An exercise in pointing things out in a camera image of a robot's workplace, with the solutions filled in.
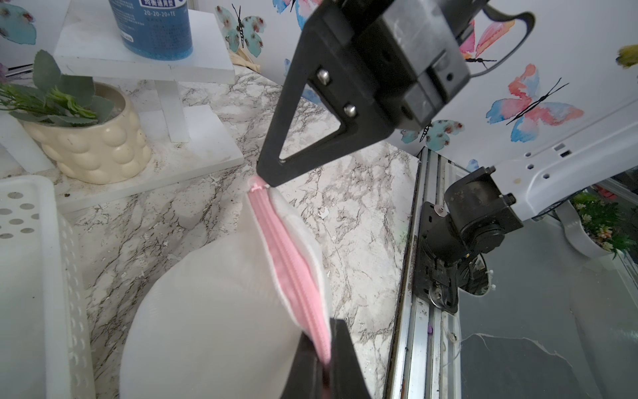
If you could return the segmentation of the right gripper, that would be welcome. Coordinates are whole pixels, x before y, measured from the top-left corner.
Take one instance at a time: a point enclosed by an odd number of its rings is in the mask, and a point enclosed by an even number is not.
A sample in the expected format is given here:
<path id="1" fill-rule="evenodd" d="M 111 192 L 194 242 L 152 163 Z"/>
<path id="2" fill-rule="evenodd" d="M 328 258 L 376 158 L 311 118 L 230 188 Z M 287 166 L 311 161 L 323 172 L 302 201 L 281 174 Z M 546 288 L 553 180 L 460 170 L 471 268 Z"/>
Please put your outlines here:
<path id="1" fill-rule="evenodd" d="M 307 20 L 256 166 L 272 187 L 428 124 L 470 81 L 460 51 L 484 1 L 325 1 Z M 285 155 L 304 92 L 331 131 Z"/>

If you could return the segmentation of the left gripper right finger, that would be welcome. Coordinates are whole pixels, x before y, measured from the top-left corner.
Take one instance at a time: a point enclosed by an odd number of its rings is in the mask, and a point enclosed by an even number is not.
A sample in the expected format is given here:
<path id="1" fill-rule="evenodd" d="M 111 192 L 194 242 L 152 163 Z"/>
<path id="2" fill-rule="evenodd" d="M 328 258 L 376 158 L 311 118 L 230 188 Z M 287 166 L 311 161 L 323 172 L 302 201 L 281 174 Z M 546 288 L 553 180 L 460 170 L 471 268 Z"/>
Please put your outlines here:
<path id="1" fill-rule="evenodd" d="M 371 399 L 346 321 L 332 319 L 331 328 L 330 398 Z"/>

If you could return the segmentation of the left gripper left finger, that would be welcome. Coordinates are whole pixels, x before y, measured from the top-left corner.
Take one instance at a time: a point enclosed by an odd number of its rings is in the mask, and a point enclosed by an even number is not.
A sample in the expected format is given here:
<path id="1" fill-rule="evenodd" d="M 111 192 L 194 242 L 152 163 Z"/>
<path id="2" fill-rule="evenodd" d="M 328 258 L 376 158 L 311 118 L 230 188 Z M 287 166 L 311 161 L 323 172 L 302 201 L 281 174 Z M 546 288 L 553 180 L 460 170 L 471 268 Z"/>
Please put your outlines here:
<path id="1" fill-rule="evenodd" d="M 327 369 L 319 360 L 312 340 L 302 334 L 281 399 L 321 399 L 329 397 Z"/>

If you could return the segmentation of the white mesh laundry bag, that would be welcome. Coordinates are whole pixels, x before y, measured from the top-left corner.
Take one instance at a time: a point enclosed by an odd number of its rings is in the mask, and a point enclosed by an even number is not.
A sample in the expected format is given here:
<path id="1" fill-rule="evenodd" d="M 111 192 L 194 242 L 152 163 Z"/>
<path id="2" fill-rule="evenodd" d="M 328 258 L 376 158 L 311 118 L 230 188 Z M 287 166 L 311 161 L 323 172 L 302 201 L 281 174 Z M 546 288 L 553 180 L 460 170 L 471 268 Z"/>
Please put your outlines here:
<path id="1" fill-rule="evenodd" d="M 330 363 L 330 289 L 303 218 L 258 176 L 236 231 L 196 249 L 152 286 L 121 359 L 123 398 L 278 398 L 297 345 Z"/>

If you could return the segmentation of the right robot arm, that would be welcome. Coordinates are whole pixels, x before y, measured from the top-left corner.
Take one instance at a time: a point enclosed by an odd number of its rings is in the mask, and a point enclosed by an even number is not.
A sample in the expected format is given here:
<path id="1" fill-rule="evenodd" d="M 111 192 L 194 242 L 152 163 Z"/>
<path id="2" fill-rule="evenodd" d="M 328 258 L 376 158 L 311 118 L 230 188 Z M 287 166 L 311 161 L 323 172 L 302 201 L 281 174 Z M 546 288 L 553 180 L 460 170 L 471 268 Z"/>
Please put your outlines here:
<path id="1" fill-rule="evenodd" d="M 595 68 L 602 43 L 637 25 L 634 1 L 551 1 L 550 17 L 509 15 L 486 1 L 325 1 L 307 20 L 284 83 L 257 173 L 273 187 L 384 141 L 401 128 L 433 130 L 433 119 L 506 56 L 485 51 L 516 23 L 518 49 L 583 73 L 588 96 L 606 87 Z M 534 34 L 540 25 L 541 33 Z M 637 157 L 623 132 L 595 138 L 578 131 L 548 149 L 481 167 L 445 192 L 449 212 L 426 212 L 417 261 L 424 290 L 455 313 L 458 290 L 478 284 L 470 264 L 500 246 L 573 191 L 621 172 Z"/>

